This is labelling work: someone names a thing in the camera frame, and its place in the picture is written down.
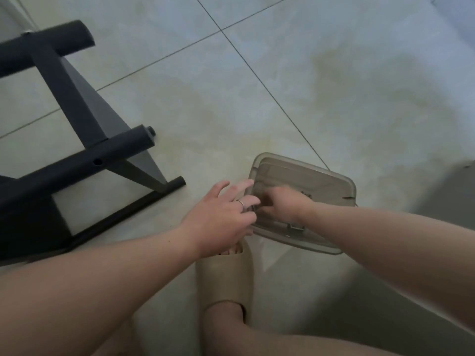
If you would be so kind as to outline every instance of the silver ring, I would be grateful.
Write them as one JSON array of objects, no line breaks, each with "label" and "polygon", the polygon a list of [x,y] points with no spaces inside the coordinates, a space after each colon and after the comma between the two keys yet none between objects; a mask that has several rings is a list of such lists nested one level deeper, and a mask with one ring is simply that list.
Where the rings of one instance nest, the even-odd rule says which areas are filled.
[{"label": "silver ring", "polygon": [[243,213],[244,210],[246,209],[246,207],[244,206],[244,202],[242,202],[241,200],[236,200],[236,201],[239,202],[239,203],[241,203],[241,205],[242,205],[242,211],[241,211],[241,213]]}]

